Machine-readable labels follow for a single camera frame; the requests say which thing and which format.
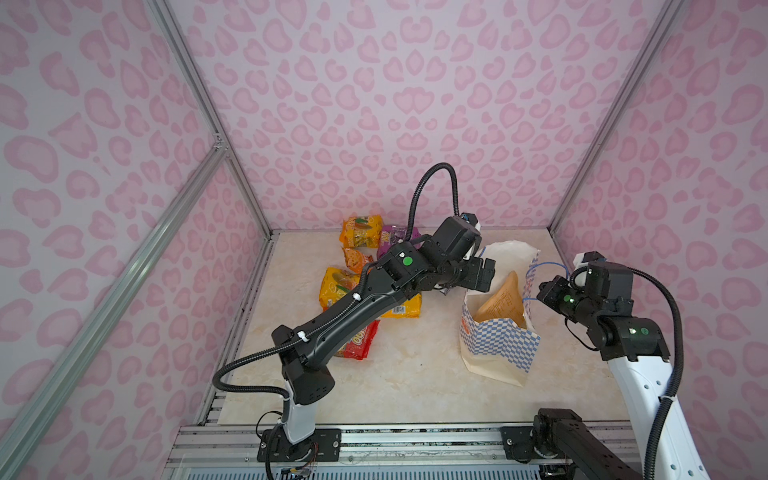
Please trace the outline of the peach paper snack pouch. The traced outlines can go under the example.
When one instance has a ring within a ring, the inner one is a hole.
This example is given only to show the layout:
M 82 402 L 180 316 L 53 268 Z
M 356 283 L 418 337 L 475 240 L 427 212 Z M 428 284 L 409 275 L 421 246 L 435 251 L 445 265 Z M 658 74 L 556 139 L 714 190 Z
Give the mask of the peach paper snack pouch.
M 477 323 L 495 319 L 512 320 L 519 328 L 526 330 L 523 297 L 519 291 L 519 277 L 511 271 L 499 289 L 473 314 Z

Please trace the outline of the white blue checkered paper bag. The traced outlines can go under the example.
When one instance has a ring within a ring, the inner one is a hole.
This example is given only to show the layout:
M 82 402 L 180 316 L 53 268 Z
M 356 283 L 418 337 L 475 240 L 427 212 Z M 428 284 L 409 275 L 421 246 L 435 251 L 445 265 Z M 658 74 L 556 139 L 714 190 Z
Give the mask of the white blue checkered paper bag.
M 541 344 L 531 312 L 536 274 L 549 266 L 570 272 L 561 262 L 541 260 L 540 254 L 518 240 L 481 250 L 482 259 L 495 262 L 495 276 L 487 293 L 468 291 L 463 298 L 459 346 L 470 373 L 515 387 L 525 385 Z

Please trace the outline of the orange snack packet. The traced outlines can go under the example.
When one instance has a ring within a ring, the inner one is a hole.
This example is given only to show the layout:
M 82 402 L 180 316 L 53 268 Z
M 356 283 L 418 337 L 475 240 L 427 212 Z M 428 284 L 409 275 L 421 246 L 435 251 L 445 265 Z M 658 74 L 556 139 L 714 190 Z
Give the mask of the orange snack packet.
M 366 265 L 374 262 L 371 255 L 367 255 L 355 248 L 343 247 L 342 252 L 346 268 L 356 275 L 360 275 Z

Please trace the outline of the red fruit candy bag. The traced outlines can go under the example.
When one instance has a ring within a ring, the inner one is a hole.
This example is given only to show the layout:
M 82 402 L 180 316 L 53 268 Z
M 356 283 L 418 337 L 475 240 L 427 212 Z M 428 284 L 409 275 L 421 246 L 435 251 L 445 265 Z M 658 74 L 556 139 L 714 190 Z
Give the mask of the red fruit candy bag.
M 367 325 L 363 330 L 358 332 L 351 340 L 349 340 L 342 348 L 340 348 L 335 354 L 335 357 L 364 360 L 368 357 L 373 339 L 378 332 L 380 321 L 375 320 Z

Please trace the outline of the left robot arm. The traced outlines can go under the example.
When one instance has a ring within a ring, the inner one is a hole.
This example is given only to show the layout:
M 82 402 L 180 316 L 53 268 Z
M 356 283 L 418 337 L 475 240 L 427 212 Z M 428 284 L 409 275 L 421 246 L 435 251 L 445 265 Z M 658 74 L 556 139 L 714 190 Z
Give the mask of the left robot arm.
M 277 433 L 290 445 L 314 434 L 317 403 L 335 386 L 327 364 L 384 313 L 436 287 L 486 293 L 495 262 L 477 256 L 482 242 L 473 214 L 445 219 L 432 234 L 404 240 L 362 271 L 355 288 L 314 319 L 273 331 L 288 391 Z

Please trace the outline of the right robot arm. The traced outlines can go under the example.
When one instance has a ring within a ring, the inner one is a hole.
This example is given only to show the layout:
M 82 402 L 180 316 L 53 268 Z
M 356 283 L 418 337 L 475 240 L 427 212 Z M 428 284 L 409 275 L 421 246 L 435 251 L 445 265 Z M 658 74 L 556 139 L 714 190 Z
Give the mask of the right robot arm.
M 576 256 L 571 276 L 556 276 L 539 286 L 537 300 L 566 322 L 585 327 L 591 350 L 600 354 L 616 380 L 630 417 L 640 471 L 604 445 L 574 411 L 542 408 L 531 428 L 504 427 L 507 459 L 565 460 L 564 475 L 588 479 L 706 479 L 709 474 L 696 448 L 677 393 L 684 368 L 680 309 L 655 277 L 608 261 L 591 251 Z M 659 325 L 633 313 L 633 281 L 640 277 L 667 301 L 673 341 Z

